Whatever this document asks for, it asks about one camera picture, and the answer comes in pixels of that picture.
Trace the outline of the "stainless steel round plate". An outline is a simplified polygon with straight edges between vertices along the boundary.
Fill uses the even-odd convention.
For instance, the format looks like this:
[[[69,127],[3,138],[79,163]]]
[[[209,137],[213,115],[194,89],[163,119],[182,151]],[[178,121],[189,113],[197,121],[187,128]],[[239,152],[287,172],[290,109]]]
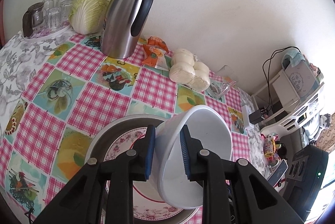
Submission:
[[[111,144],[123,133],[136,129],[147,128],[148,125],[158,126],[166,119],[155,115],[130,115],[124,118],[115,120],[114,122],[105,126],[93,139],[88,148],[85,159],[96,158],[98,161],[104,161],[104,156]],[[186,223],[201,223],[202,210],[194,209],[196,213]]]

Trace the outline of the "round pink floral plate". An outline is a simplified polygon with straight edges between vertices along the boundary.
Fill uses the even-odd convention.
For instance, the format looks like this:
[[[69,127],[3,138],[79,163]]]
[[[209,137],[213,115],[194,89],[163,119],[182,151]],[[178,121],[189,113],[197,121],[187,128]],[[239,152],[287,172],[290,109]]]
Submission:
[[[145,136],[146,128],[136,128],[120,135],[109,147],[105,161],[115,159],[133,148],[135,141]],[[186,223],[196,210],[183,210],[165,203],[157,190],[146,182],[133,183],[134,223]]]

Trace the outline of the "white square bowl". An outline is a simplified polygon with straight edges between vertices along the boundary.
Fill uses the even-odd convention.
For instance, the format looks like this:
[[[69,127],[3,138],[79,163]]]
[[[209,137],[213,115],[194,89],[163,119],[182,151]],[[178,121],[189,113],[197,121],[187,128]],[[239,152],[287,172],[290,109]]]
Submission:
[[[205,105],[192,107],[156,127],[151,184],[167,204],[194,209],[203,203],[201,162],[211,153],[232,157],[231,132],[224,119]]]

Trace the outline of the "smartphone on stand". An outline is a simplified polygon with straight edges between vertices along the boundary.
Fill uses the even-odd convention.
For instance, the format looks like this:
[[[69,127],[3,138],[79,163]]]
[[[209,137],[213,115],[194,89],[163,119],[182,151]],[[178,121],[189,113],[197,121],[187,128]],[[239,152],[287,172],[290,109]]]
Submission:
[[[275,187],[281,180],[283,175],[288,169],[288,164],[285,159],[281,159],[276,166],[273,166],[269,170],[269,174],[266,176],[267,181],[272,187]]]

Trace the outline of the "black device green led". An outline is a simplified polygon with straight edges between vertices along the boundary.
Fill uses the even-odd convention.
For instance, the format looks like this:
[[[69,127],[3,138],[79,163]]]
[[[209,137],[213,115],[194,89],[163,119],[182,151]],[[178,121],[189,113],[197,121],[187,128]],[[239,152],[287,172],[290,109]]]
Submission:
[[[285,181],[283,198],[305,221],[324,179],[328,152],[308,145],[293,156]]]

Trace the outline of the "checkered pink tablecloth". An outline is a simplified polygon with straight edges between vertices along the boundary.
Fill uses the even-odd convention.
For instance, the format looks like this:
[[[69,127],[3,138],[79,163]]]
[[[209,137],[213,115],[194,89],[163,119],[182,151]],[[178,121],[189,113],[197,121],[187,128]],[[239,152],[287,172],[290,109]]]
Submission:
[[[233,88],[216,100],[172,82],[142,64],[143,46],[125,60],[108,58],[97,36],[74,33],[56,48],[1,119],[1,197],[20,223],[39,214],[80,169],[93,138],[132,114],[170,118],[205,104],[232,132],[233,158],[247,157],[265,172],[259,130],[243,128],[241,107],[250,96]]]

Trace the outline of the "black charger on power strip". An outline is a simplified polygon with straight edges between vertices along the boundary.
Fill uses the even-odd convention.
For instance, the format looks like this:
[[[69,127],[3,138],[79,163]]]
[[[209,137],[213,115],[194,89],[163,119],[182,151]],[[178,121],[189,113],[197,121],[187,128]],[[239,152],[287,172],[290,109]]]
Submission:
[[[253,111],[250,106],[244,105],[241,107],[244,126],[246,129],[251,129],[254,125],[260,123],[267,118],[265,111],[257,109]]]

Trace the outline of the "glass mug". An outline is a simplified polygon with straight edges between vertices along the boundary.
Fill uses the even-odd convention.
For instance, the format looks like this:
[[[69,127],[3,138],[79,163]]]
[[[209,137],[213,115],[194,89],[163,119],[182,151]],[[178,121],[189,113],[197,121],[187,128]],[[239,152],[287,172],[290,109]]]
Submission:
[[[230,88],[238,83],[238,77],[228,65],[224,65],[211,78],[211,84],[208,88],[208,93],[215,99],[226,95]]]

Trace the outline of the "bag of steamed buns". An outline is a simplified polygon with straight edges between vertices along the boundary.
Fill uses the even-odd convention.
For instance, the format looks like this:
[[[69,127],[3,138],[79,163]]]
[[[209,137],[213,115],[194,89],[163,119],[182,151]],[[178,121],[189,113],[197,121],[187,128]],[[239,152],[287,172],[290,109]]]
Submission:
[[[169,78],[198,92],[208,89],[211,83],[209,67],[186,49],[177,49],[173,53]]]

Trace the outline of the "grey floral cloth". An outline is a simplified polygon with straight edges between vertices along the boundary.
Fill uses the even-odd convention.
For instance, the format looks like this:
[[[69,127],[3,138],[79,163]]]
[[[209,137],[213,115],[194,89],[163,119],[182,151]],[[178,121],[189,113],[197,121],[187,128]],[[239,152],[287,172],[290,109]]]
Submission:
[[[50,39],[30,42],[19,32],[6,43],[1,49],[1,119],[9,116],[49,56],[72,35],[74,30],[70,28]]]

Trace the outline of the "orange snack packet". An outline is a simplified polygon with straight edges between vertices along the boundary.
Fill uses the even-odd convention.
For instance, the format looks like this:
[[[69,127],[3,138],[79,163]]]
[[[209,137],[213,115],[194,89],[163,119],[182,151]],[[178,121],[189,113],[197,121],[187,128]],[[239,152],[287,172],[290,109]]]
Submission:
[[[165,59],[165,54],[169,52],[169,49],[164,40],[156,36],[151,36],[147,44],[143,45],[143,51],[143,65],[164,71],[169,70]]]

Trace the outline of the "white tray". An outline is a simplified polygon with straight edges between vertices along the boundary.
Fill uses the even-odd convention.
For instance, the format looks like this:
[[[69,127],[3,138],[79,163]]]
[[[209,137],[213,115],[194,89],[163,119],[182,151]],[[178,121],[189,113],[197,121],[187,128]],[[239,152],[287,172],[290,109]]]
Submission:
[[[67,25],[61,26],[58,30],[50,31],[49,29],[43,28],[33,33],[30,37],[23,37],[28,42],[39,42],[41,40],[49,40],[58,35],[63,34],[65,31],[69,30],[71,25],[68,23]]]

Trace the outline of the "steel thermos jug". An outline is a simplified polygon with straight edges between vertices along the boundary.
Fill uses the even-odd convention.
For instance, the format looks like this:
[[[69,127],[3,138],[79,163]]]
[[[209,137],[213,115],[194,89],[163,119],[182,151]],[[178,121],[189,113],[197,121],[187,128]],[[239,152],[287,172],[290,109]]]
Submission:
[[[116,59],[125,59],[133,54],[153,1],[111,0],[100,37],[103,54]]]

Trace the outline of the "drinking glass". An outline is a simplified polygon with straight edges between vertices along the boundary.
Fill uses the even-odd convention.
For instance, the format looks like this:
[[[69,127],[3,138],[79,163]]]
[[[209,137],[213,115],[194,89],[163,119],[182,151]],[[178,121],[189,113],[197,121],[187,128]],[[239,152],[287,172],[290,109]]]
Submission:
[[[43,0],[43,11],[46,13],[49,9],[54,8],[54,0]]]
[[[60,4],[61,22],[62,23],[68,21],[69,14],[70,14],[70,11],[71,11],[71,6],[72,6],[72,0],[64,0]]]
[[[56,31],[61,26],[61,10],[54,7],[46,11],[46,26],[50,31]]]

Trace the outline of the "napa cabbage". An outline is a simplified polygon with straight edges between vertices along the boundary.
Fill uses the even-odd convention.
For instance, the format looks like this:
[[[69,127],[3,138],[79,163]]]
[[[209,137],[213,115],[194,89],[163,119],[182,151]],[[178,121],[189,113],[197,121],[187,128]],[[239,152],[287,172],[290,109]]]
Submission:
[[[72,0],[69,22],[82,35],[100,32],[111,0]]]

